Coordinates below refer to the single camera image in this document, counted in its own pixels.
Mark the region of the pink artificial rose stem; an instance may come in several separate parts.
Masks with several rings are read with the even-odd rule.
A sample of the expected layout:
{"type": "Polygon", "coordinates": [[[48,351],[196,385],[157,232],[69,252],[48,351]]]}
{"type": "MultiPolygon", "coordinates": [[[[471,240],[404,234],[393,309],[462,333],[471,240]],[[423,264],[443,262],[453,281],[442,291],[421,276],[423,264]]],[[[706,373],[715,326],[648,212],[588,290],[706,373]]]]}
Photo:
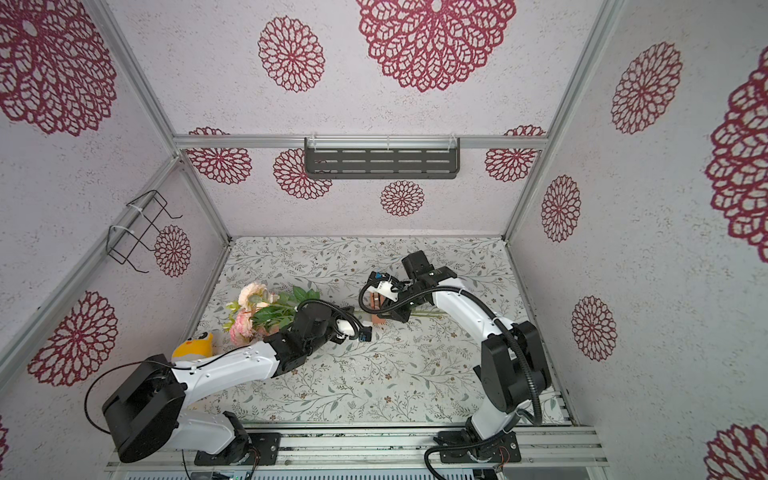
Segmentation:
{"type": "Polygon", "coordinates": [[[224,331],[237,347],[277,333],[293,322],[296,313],[294,306],[282,303],[258,302],[241,306],[232,302],[226,308],[229,320],[224,325],[224,331]]]}

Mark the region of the cream artificial rose stem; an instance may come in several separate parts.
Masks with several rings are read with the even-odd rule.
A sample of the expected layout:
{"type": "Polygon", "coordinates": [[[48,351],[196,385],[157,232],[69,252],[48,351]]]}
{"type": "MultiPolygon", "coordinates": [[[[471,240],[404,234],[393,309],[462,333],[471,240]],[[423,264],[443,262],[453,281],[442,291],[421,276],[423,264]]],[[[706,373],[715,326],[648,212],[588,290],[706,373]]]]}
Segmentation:
{"type": "Polygon", "coordinates": [[[238,296],[241,311],[255,313],[275,304],[279,300],[277,293],[272,293],[262,283],[252,282],[243,287],[238,296]]]}

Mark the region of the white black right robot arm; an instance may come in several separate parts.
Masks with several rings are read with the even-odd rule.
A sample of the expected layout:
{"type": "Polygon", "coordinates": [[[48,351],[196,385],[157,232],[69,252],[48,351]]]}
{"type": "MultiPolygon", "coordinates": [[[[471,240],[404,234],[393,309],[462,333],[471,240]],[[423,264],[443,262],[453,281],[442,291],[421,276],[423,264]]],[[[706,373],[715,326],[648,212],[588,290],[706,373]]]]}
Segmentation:
{"type": "Polygon", "coordinates": [[[470,417],[470,435],[485,440],[510,427],[528,404],[530,423],[543,420],[541,394],[552,386],[540,332],[529,321],[514,322],[470,292],[448,267],[434,267],[422,251],[402,260],[408,281],[395,287],[395,298],[385,304],[400,317],[429,303],[453,319],[478,342],[480,364],[475,373],[485,400],[470,417]]]}

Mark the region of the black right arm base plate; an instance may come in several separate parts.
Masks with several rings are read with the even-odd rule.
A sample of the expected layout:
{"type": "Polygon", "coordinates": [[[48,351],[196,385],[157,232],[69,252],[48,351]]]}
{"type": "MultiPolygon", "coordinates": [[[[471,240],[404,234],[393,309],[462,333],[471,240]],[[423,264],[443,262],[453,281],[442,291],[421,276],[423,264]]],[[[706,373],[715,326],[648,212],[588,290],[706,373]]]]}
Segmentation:
{"type": "Polygon", "coordinates": [[[434,438],[436,455],[442,463],[519,463],[522,459],[517,437],[513,431],[500,431],[486,440],[473,437],[468,431],[440,431],[434,438]]]}

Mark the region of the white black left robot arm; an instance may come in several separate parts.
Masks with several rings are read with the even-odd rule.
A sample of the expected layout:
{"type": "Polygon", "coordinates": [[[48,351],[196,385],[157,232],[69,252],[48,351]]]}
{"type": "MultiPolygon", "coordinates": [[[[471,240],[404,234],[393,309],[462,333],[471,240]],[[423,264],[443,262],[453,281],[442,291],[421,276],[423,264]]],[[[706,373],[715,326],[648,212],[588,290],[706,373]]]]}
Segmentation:
{"type": "Polygon", "coordinates": [[[286,327],[224,354],[178,363],[158,354],[135,362],[102,406],[118,457],[134,463],[161,450],[193,451],[196,464],[219,466],[254,456],[255,443],[234,413],[209,414],[192,404],[289,373],[327,343],[371,338],[353,308],[310,299],[297,306],[286,327]]]}

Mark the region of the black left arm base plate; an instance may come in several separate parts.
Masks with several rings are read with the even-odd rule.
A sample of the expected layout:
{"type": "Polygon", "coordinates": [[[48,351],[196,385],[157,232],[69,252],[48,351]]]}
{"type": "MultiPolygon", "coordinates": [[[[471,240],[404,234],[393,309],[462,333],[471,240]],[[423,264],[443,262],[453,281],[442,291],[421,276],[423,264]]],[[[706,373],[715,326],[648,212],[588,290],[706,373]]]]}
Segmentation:
{"type": "Polygon", "coordinates": [[[253,465],[273,466],[277,462],[282,435],[277,432],[249,433],[248,440],[236,437],[219,454],[198,451],[193,464],[200,467],[253,465]]]}

